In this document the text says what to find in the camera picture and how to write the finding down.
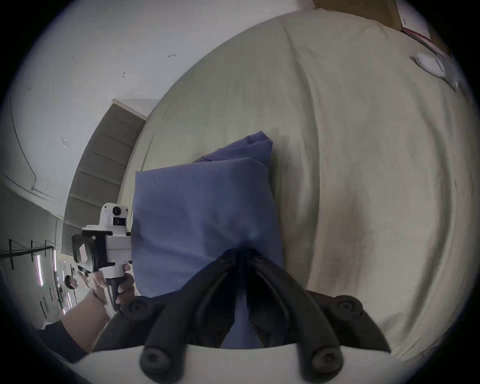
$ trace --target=person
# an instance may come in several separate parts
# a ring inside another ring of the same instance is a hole
[[[129,269],[130,266],[126,264],[124,271]],[[91,277],[93,288],[81,302],[70,309],[60,321],[36,331],[37,336],[51,351],[69,362],[76,362],[92,352],[96,340],[110,320],[105,309],[105,279],[101,272],[94,272]],[[68,281],[67,277],[65,280],[65,285],[70,289],[78,286],[71,276]],[[119,286],[117,303],[126,304],[135,297],[133,283],[133,276],[125,273],[125,281]]]
[[[77,279],[71,277],[70,275],[65,276],[65,279],[64,279],[63,283],[69,289],[77,289],[78,288]]]
[[[92,287],[92,284],[88,278],[88,275],[87,274],[83,274],[82,272],[79,272],[77,274],[77,276],[80,277],[80,279],[82,279],[82,281],[85,283],[85,285],[87,287],[89,287],[90,289],[93,289]],[[69,289],[77,289],[78,288],[78,281],[76,278],[70,276],[70,275],[67,275],[65,276],[65,279],[63,281],[63,283],[65,284],[65,286]]]

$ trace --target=beige bedsheet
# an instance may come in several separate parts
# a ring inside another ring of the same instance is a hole
[[[149,116],[119,202],[132,205],[136,171],[263,130],[287,270],[359,298],[393,354],[415,356],[468,296],[480,218],[478,120],[417,52],[428,53],[396,30],[322,9],[243,32]]]

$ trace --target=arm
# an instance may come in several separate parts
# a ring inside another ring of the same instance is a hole
[[[125,270],[129,269],[130,266],[125,265]],[[122,294],[118,296],[117,301],[120,303],[127,303],[134,297],[133,277],[130,274],[125,274],[125,276],[125,282],[119,287],[119,292]],[[95,273],[94,277],[95,289],[69,310],[61,320],[65,330],[85,352],[93,350],[96,340],[110,320],[104,306],[106,302],[103,290],[106,285],[105,280],[100,272]]]

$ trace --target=white wall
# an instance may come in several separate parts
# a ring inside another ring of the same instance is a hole
[[[26,201],[0,184],[0,249],[7,250],[8,239],[14,240],[12,248],[30,248],[30,240],[42,246],[45,240],[48,245],[61,240],[62,221],[39,206]],[[49,322],[60,318],[60,306],[53,275],[52,251],[40,254],[44,285],[37,283],[35,258],[32,262],[30,254],[13,257],[12,270],[10,259],[0,260],[0,273],[10,290],[13,302],[25,314],[27,320],[36,328],[40,328],[45,320],[40,301],[45,298],[45,310]]]
[[[37,41],[0,110],[0,177],[63,216],[77,164],[113,98],[148,115],[175,81],[221,43],[272,17],[311,8],[311,0],[73,3]],[[10,96],[33,172],[13,132]]]

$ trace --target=screw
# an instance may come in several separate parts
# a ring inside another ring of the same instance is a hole
[[[353,312],[355,309],[350,301],[341,301],[338,303],[338,307],[345,312]]]
[[[312,367],[319,373],[333,373],[343,365],[343,358],[340,350],[335,347],[325,347],[312,357]]]
[[[161,349],[145,348],[141,363],[142,368],[149,372],[167,372],[172,366],[172,359]]]

